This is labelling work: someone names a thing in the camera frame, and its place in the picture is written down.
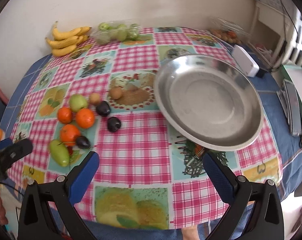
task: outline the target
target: small round fruit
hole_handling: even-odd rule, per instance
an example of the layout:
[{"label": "small round fruit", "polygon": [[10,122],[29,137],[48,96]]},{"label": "small round fruit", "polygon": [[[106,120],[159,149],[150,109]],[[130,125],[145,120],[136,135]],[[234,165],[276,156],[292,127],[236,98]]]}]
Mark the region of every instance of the small round fruit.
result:
[{"label": "small round fruit", "polygon": [[121,128],[121,121],[117,117],[110,117],[107,122],[107,128],[110,132],[116,132]]},{"label": "small round fruit", "polygon": [[91,147],[90,141],[85,136],[81,135],[75,140],[76,146],[80,149],[88,149]]},{"label": "small round fruit", "polygon": [[78,112],[82,108],[89,106],[86,98],[83,95],[76,94],[72,95],[69,100],[70,108],[73,112]]},{"label": "small round fruit", "polygon": [[108,44],[111,41],[110,35],[108,33],[100,32],[96,37],[95,41],[99,45],[105,45]]},{"label": "small round fruit", "polygon": [[110,39],[112,40],[116,40],[116,37],[118,36],[118,31],[115,29],[115,30],[110,30],[108,32],[109,36],[110,36]]},{"label": "small round fruit", "polygon": [[67,149],[68,149],[69,155],[71,156],[73,154],[72,146],[68,146]]},{"label": "small round fruit", "polygon": [[108,116],[111,112],[110,106],[106,101],[101,101],[95,109],[97,114],[103,117]]},{"label": "small round fruit", "polygon": [[83,108],[76,113],[75,121],[83,129],[90,128],[95,121],[94,113],[88,108]]},{"label": "small round fruit", "polygon": [[94,105],[96,106],[97,104],[100,103],[100,95],[98,93],[92,93],[90,96],[89,96],[89,102],[91,105]]},{"label": "small round fruit", "polygon": [[127,28],[127,26],[125,24],[119,24],[116,28],[117,29],[125,29],[125,28]]},{"label": "small round fruit", "polygon": [[122,89],[120,87],[111,88],[109,93],[110,97],[114,100],[119,99],[123,94]]},{"label": "small round fruit", "polygon": [[222,35],[222,36],[221,36],[221,40],[222,40],[222,41],[225,41],[225,42],[226,42],[226,41],[228,41],[228,39],[229,39],[229,38],[228,38],[226,35]]},{"label": "small round fruit", "polygon": [[108,23],[100,23],[98,28],[101,31],[106,31],[108,28],[110,27],[110,25]]},{"label": "small round fruit", "polygon": [[118,41],[125,41],[125,39],[127,38],[128,32],[126,30],[118,30],[116,39]]},{"label": "small round fruit", "polygon": [[227,34],[230,36],[231,39],[236,39],[237,38],[237,35],[234,31],[229,31],[229,32],[227,32]]},{"label": "small round fruit", "polygon": [[73,124],[66,124],[60,130],[60,140],[67,146],[74,146],[76,138],[80,135],[79,129]]},{"label": "small round fruit", "polygon": [[58,120],[61,123],[68,124],[72,121],[72,111],[68,107],[61,107],[57,113]]},{"label": "small round fruit", "polygon": [[128,38],[133,41],[139,38],[139,25],[137,24],[130,25],[130,29],[128,31]]}]

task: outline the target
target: stainless steel plate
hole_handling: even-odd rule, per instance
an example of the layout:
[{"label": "stainless steel plate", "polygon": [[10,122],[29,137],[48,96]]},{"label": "stainless steel plate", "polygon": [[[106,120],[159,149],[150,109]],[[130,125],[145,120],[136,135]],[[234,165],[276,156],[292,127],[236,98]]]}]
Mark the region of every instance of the stainless steel plate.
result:
[{"label": "stainless steel plate", "polygon": [[169,123],[209,149],[242,149],[262,129],[257,91],[238,69],[216,58],[187,55],[171,60],[159,69],[154,87]]}]

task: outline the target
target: white device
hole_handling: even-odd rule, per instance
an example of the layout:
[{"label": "white device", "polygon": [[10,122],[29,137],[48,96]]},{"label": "white device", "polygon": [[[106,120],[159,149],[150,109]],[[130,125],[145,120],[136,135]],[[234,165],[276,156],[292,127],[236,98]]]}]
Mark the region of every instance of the white device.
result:
[{"label": "white device", "polygon": [[231,55],[247,77],[255,77],[260,68],[245,49],[235,45]]}]

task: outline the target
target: banana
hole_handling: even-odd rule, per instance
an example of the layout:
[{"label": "banana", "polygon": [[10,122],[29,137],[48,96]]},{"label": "banana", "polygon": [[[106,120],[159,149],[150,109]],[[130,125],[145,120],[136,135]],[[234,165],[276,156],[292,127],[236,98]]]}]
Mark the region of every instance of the banana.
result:
[{"label": "banana", "polygon": [[76,42],[76,45],[80,44],[81,42],[83,42],[83,35],[79,36],[78,41]]},{"label": "banana", "polygon": [[51,41],[48,38],[45,38],[45,40],[51,46],[52,49],[63,49],[70,45],[78,44],[80,37],[75,35],[63,41]]},{"label": "banana", "polygon": [[89,39],[89,36],[88,35],[82,35],[83,36],[83,41],[82,42],[85,42]]},{"label": "banana", "polygon": [[76,48],[76,45],[73,44],[73,45],[70,45],[66,48],[63,48],[63,49],[53,49],[52,50],[52,54],[56,57],[61,57],[61,56],[64,56],[64,55],[67,55],[69,53],[71,53],[72,51],[74,51]]},{"label": "banana", "polygon": [[79,40],[77,41],[76,45],[82,43],[82,42],[85,42],[89,39],[89,36],[88,35],[82,35],[79,37]]},{"label": "banana", "polygon": [[82,30],[82,28],[79,27],[79,28],[75,28],[75,29],[73,29],[69,32],[61,33],[61,32],[58,31],[57,25],[58,25],[58,22],[56,21],[54,23],[53,29],[52,29],[52,35],[53,35],[53,37],[56,41],[65,40],[65,39],[70,38],[74,35],[78,35],[78,33]]},{"label": "banana", "polygon": [[80,30],[80,32],[77,35],[81,36],[81,35],[87,33],[89,30],[91,30],[91,27],[89,27],[89,26],[81,27],[81,30]]}]

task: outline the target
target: green pear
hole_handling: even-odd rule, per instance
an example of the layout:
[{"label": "green pear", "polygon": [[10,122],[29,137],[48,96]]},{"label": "green pear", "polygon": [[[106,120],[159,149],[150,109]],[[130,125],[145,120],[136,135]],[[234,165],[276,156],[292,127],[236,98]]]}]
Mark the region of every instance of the green pear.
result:
[{"label": "green pear", "polygon": [[72,95],[70,97],[70,108],[73,112],[78,112],[79,110],[81,110],[82,108],[87,108],[88,107],[88,102],[85,99],[85,97],[83,95]]},{"label": "green pear", "polygon": [[70,163],[70,156],[67,147],[59,140],[52,140],[49,143],[49,151],[53,160],[62,167]]}]

